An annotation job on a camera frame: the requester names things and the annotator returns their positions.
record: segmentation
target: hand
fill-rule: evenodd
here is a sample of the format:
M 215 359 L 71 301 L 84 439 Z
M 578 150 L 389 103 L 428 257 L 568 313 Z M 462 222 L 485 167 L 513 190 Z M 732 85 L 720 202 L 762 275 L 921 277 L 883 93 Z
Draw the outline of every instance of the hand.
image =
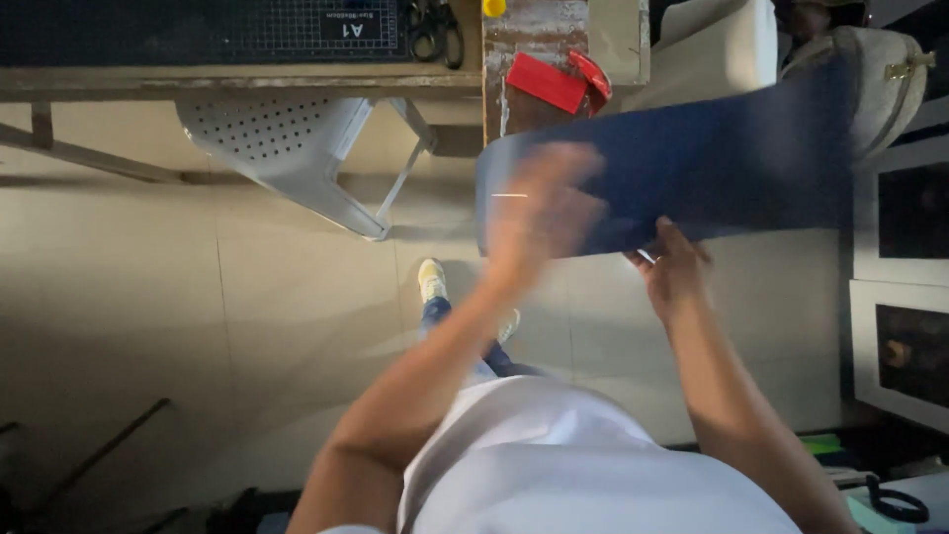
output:
M 690 306 L 708 305 L 702 263 L 712 259 L 698 245 L 690 243 L 667 217 L 656 221 L 659 257 L 652 263 L 639 252 L 627 252 L 646 283 L 646 292 L 656 315 L 667 327 L 669 321 Z
M 576 250 L 601 203 L 576 185 L 601 166 L 596 150 L 577 143 L 541 146 L 524 160 L 506 193 L 495 196 L 488 223 L 488 280 L 516 299 L 547 261 Z

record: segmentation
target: white t-shirt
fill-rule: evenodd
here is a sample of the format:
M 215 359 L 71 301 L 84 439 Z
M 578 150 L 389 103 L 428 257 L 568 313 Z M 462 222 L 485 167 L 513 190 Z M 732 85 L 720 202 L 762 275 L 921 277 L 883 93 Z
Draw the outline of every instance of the white t-shirt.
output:
M 656 445 L 594 391 L 514 376 L 461 391 L 405 471 L 399 529 L 413 534 L 798 533 L 714 458 Z M 378 534 L 368 526 L 325 534 Z

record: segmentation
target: scissors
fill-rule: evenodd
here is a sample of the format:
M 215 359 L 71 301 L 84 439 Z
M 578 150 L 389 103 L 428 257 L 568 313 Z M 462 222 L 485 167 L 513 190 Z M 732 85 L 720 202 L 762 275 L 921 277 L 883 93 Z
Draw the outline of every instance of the scissors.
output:
M 465 59 L 465 43 L 448 0 L 412 0 L 408 15 L 412 57 L 425 63 L 444 58 L 446 67 L 458 70 Z

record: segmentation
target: blue jeans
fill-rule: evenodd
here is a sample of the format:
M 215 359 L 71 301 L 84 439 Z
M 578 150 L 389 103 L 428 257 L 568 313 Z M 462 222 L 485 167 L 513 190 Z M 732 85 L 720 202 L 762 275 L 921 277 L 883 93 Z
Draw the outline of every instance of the blue jeans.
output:
M 451 311 L 452 304 L 448 299 L 441 296 L 436 296 L 425 302 L 421 308 L 419 339 L 424 339 L 428 331 Z M 545 375 L 537 368 L 511 362 L 511 359 L 504 352 L 504 349 L 501 348 L 501 344 L 495 340 L 488 349 L 488 352 L 482 357 L 482 361 L 474 364 L 472 375 L 468 382 L 469 384 L 485 382 L 498 377 L 504 378 L 518 374 Z

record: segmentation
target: sneaker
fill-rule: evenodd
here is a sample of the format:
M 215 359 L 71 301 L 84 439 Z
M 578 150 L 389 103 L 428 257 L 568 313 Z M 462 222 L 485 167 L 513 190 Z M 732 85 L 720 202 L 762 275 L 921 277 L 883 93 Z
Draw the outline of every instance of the sneaker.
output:
M 428 302 L 436 296 L 448 298 L 445 271 L 441 268 L 441 263 L 438 263 L 437 259 L 429 257 L 421 263 L 421 267 L 419 267 L 419 289 L 421 290 L 422 302 Z
M 501 325 L 501 328 L 497 329 L 497 342 L 498 344 L 503 345 L 505 341 L 511 338 L 515 332 L 517 332 L 517 327 L 521 324 L 521 313 L 515 308 L 511 311 L 511 315 L 508 317 L 508 322 Z

